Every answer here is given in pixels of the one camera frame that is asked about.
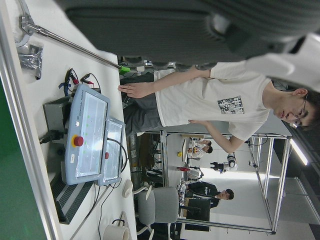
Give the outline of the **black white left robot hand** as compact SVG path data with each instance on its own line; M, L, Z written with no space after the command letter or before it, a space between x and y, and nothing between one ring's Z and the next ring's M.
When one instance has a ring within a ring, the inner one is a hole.
M180 70L245 61L294 86L320 89L317 0L59 0L99 50Z

